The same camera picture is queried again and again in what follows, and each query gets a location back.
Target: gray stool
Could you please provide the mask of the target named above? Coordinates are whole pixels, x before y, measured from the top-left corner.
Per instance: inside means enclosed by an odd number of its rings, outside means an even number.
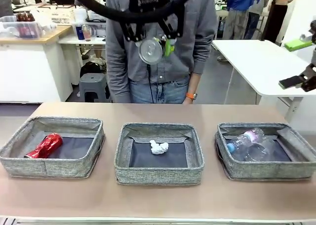
[[[82,102],[111,102],[105,74],[88,73],[83,75],[79,81],[79,90]]]

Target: red can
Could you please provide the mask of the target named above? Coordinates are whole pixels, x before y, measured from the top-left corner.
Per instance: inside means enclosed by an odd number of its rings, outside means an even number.
[[[47,135],[35,150],[25,155],[25,158],[48,158],[56,149],[63,144],[60,135],[52,133]]]

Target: crumpled white paper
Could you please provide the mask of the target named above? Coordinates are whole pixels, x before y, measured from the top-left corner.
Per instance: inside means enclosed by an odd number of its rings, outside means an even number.
[[[167,152],[169,148],[168,143],[163,143],[163,144],[157,144],[154,140],[150,140],[150,145],[152,147],[152,153],[153,154],[163,154]]]

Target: watch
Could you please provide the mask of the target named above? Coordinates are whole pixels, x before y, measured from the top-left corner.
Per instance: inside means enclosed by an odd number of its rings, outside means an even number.
[[[187,98],[191,98],[192,100],[195,100],[195,99],[197,99],[198,94],[197,94],[197,93],[195,93],[195,94],[193,94],[193,93],[187,93],[186,97],[187,97]]]

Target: bottle label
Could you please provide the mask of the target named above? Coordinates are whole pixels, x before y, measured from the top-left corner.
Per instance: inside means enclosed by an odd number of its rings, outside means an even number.
[[[252,132],[252,131],[246,131],[244,134],[247,135],[247,136],[250,138],[250,140],[251,140],[252,142],[254,142],[254,141],[256,140],[256,135],[255,135],[254,132]]]

